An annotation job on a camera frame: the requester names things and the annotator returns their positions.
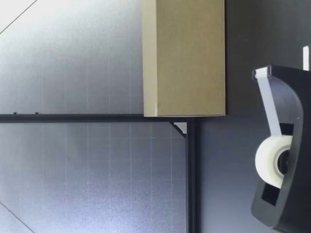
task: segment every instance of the cardboard box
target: cardboard box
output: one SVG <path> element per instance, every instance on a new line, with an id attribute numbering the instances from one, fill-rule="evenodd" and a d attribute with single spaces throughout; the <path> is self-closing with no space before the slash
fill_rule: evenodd
<path id="1" fill-rule="evenodd" d="M 224 0 L 143 0 L 144 114 L 225 114 Z"/>

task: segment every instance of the dark gray wall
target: dark gray wall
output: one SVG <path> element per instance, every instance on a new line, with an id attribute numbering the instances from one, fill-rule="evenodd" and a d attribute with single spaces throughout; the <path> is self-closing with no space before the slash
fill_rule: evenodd
<path id="1" fill-rule="evenodd" d="M 302 67 L 311 44 L 310 0 L 227 1 L 226 117 L 202 123 L 202 233 L 274 232 L 251 215 L 255 153 L 269 136 L 254 68 Z"/>

